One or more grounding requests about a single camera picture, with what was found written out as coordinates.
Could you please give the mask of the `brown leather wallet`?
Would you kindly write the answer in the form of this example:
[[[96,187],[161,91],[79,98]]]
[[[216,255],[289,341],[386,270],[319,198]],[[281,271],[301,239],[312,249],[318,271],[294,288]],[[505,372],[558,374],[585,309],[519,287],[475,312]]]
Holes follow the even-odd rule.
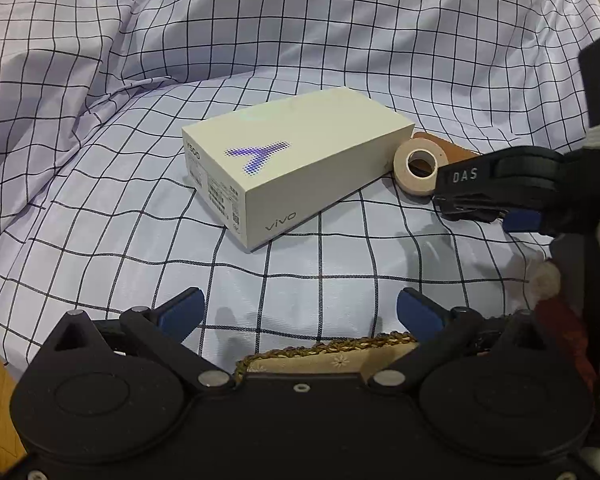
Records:
[[[478,156],[477,153],[473,151],[469,151],[467,148],[462,148],[454,143],[449,141],[445,141],[438,136],[434,136],[433,134],[426,133],[423,131],[415,132],[413,134],[414,138],[417,139],[426,139],[440,146],[442,150],[445,152],[446,158],[448,159],[450,164],[455,164],[456,162],[462,162],[463,160],[475,158]]]

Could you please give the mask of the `woven basket with liner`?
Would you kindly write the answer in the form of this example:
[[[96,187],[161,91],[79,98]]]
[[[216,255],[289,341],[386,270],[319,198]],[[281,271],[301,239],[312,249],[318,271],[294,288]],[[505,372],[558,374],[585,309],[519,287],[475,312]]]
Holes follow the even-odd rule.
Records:
[[[274,349],[238,361],[234,378],[241,382],[248,374],[360,374],[367,380],[417,346],[411,334],[391,332],[313,347]]]

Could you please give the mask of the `beige tape roll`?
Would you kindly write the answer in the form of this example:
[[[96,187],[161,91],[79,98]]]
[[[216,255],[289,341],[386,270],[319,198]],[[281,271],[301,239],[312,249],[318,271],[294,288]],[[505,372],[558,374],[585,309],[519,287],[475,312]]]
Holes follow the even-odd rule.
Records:
[[[402,143],[393,157],[393,174],[400,189],[413,196],[430,196],[436,189],[438,171],[449,159],[434,141],[413,138]]]

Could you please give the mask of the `white vivo phone box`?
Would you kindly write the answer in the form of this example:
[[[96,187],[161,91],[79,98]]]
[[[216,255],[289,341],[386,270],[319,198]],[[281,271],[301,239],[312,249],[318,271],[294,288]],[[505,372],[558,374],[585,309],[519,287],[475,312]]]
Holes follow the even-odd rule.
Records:
[[[183,128],[194,187],[251,252],[392,169],[411,119],[331,88]]]

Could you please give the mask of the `lavender checked cloth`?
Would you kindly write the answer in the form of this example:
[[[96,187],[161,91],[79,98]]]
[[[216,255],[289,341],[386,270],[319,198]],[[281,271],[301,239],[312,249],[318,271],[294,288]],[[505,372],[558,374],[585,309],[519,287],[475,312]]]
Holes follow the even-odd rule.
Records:
[[[533,302],[547,240],[449,222],[381,178],[244,252],[186,176],[182,130],[346,86],[475,152],[569,151],[597,0],[0,0],[0,356],[65,312],[189,287],[189,347],[250,353],[396,330],[405,286],[497,316]]]

